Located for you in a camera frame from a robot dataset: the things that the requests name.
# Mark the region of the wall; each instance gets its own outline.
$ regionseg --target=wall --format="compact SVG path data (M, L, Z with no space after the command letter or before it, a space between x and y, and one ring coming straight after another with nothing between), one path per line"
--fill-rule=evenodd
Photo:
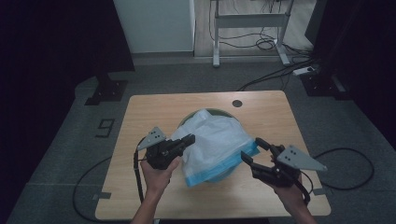
M132 53L193 51L192 0L114 0L114 4Z

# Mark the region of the metal bracket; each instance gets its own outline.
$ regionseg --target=metal bracket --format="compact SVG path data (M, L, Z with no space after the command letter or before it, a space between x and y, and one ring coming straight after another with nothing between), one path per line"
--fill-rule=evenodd
M325 165L312 159L294 146L287 147L276 160L294 169L327 171Z
M137 150L142 150L146 147L151 147L154 146L157 143L160 143L161 141L165 140L166 136L161 131L160 128L154 127L151 132L148 133L148 135L145 137L145 139L142 141L142 143L137 146Z

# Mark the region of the blue trim of bag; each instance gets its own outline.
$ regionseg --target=blue trim of bag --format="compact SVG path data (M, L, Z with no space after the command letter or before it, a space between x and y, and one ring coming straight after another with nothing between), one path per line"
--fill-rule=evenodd
M224 159L212 169L202 171L195 175L187 176L185 178L187 186L192 187L204 181L216 183L229 176L242 162L241 151L244 151L250 157L253 157L260 153L260 151L257 149L257 144L252 141L248 145L242 147L241 150L236 151L233 155Z

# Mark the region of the wooden tabletop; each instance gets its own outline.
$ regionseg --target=wooden tabletop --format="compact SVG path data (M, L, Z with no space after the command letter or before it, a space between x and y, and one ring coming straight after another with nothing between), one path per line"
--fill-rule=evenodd
M241 101L242 106L233 106L235 100ZM285 147L294 145L307 152L283 91L136 95L128 104L102 189L111 196L99 200L97 218L131 219L134 216L140 205L133 169L137 143L155 126L160 127L166 136L171 136L185 117L202 108L216 108L232 114L253 138L260 137L270 144ZM261 148L260 151L254 161L272 167L270 152ZM139 157L143 158L145 152L140 151ZM249 166L244 163L219 183L203 183L192 188L187 187L180 167L173 173L155 218L289 216L274 191L254 179ZM321 189L317 173L306 173L311 177L314 189ZM303 184L310 190L310 183L304 176ZM311 194L308 208L314 216L327 216L331 212L325 195Z

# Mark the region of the white plastic bag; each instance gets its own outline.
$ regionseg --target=white plastic bag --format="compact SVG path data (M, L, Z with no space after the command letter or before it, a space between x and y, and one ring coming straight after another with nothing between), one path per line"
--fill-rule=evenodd
M218 182L241 163L241 151L254 156L260 151L238 120L212 116L202 109L171 136L173 140L195 134L195 143L183 153L182 170L187 186Z

